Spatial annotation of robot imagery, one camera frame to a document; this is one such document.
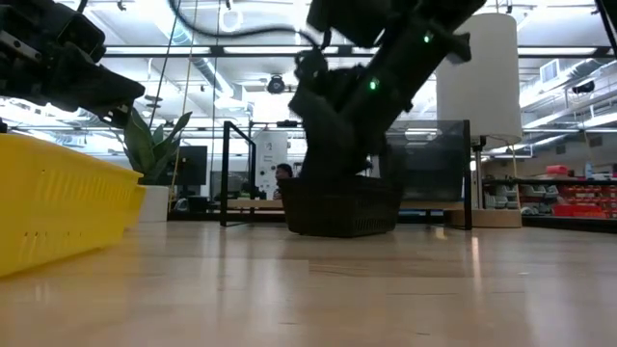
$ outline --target white planter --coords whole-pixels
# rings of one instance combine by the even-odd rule
[[[167,222],[169,197],[168,187],[146,186],[146,195],[139,212],[139,223]]]

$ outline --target wooden floor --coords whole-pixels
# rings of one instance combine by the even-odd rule
[[[2,347],[592,347],[617,341],[617,237],[401,226],[142,226],[0,280]]]

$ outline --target dark wicker basket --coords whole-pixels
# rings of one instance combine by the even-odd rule
[[[323,184],[291,178],[279,184],[287,225],[292,232],[357,237],[396,227],[402,191],[382,179],[354,176]]]

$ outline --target person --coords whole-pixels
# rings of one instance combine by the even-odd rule
[[[277,179],[277,183],[278,183],[282,179],[293,178],[293,170],[291,169],[291,166],[289,164],[282,163],[282,164],[277,165],[277,170],[275,171],[274,176]],[[281,200],[281,199],[282,199],[281,190],[277,189],[276,191],[274,191],[274,200]]]

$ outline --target potted plant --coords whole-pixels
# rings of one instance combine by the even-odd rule
[[[165,137],[163,124],[151,132],[144,119],[133,109],[124,128],[124,140],[118,136],[131,167],[144,175],[139,181],[146,189],[140,210],[140,222],[167,221],[169,188],[158,186],[157,182],[175,157],[181,140],[178,134],[189,122],[191,115],[192,112],[182,115],[171,133]]]

